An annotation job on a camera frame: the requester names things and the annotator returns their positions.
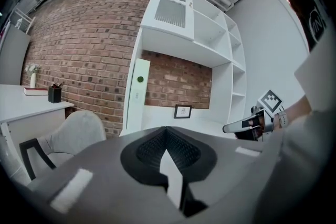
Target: desk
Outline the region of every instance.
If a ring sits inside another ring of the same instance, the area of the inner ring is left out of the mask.
[[[68,102],[52,104],[47,95],[25,95],[24,86],[0,84],[0,127],[9,151],[25,170],[20,143],[44,136],[65,120]]]

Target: chair backrest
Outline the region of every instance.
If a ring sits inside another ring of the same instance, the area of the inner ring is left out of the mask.
[[[106,134],[98,116],[84,110],[72,113],[55,132],[44,138],[52,152],[76,155],[106,140]]]

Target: book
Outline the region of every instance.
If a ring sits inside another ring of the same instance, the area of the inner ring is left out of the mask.
[[[48,89],[44,88],[24,88],[25,95],[48,95]]]

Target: white wall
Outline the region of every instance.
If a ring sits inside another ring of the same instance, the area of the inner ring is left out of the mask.
[[[240,0],[227,12],[237,23],[244,45],[244,116],[250,115],[250,108],[266,90],[272,89],[284,99],[284,108],[304,95],[294,72],[307,58],[308,51],[289,9],[289,4],[280,0]]]

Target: framed picture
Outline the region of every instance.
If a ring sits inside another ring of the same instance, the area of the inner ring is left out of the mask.
[[[189,119],[191,115],[191,105],[179,105],[175,106],[174,119]]]

